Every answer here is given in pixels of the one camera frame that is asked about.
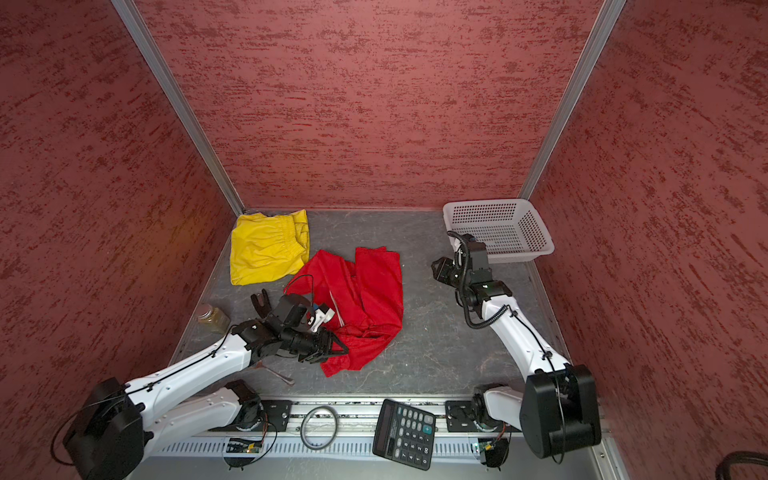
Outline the red shorts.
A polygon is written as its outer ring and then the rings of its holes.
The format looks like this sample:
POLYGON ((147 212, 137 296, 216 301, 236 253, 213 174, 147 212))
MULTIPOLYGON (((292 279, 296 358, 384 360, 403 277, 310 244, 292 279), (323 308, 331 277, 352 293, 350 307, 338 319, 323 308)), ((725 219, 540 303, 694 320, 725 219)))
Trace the red shorts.
POLYGON ((317 304, 335 311, 326 328, 336 334, 349 352, 321 363, 328 378, 345 370, 362 370, 402 330, 400 254, 384 247, 359 247, 353 261, 320 250, 284 292, 311 295, 317 304))

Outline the yellow shorts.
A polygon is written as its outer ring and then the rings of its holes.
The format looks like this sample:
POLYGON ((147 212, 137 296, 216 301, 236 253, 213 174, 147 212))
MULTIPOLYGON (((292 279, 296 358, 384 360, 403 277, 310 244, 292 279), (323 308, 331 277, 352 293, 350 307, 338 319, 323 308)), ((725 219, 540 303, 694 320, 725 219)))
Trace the yellow shorts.
POLYGON ((274 282, 299 272, 309 257, 305 210, 241 215, 231 233, 230 281, 234 286, 274 282))

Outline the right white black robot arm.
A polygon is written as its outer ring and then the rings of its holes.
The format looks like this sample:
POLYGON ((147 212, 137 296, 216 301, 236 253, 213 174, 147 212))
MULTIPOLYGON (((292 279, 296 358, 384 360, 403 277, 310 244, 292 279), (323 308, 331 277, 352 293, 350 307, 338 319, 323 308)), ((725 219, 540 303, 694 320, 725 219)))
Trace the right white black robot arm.
POLYGON ((490 387, 480 396, 480 415, 522 432, 539 458, 598 445, 602 428, 596 381, 584 365, 573 365, 538 333, 503 282, 488 269, 442 257, 431 264, 438 282, 454 289, 465 322, 498 336, 525 380, 524 390, 490 387))

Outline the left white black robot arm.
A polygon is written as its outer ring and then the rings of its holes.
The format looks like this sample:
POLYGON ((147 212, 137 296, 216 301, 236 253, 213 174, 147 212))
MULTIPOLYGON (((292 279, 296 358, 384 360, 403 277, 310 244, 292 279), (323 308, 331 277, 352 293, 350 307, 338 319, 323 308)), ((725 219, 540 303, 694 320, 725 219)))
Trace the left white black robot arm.
POLYGON ((75 413, 62 445, 81 478, 124 479, 169 444, 247 418, 259 398, 242 381, 202 399, 194 396, 281 350, 310 363, 349 352, 325 328, 274 329, 259 320, 236 324, 211 346, 163 370, 126 384, 116 378, 97 384, 75 413))

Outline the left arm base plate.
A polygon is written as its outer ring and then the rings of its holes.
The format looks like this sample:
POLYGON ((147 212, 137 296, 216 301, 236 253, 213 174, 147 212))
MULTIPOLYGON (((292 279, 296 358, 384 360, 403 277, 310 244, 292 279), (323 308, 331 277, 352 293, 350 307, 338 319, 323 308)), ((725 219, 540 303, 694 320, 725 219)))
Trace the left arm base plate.
POLYGON ((293 402, 290 400, 262 400, 259 406, 246 405, 232 426, 241 432, 263 431, 269 427, 278 432, 285 432, 292 407, 293 402))

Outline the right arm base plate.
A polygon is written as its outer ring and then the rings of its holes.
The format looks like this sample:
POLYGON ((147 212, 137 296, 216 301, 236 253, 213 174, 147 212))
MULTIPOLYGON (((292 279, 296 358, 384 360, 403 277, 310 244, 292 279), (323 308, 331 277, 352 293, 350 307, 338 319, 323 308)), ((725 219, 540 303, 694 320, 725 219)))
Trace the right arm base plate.
POLYGON ((445 403, 447 429, 451 433, 501 433, 503 428, 521 434, 521 402, 516 399, 481 397, 472 400, 449 400, 445 403))

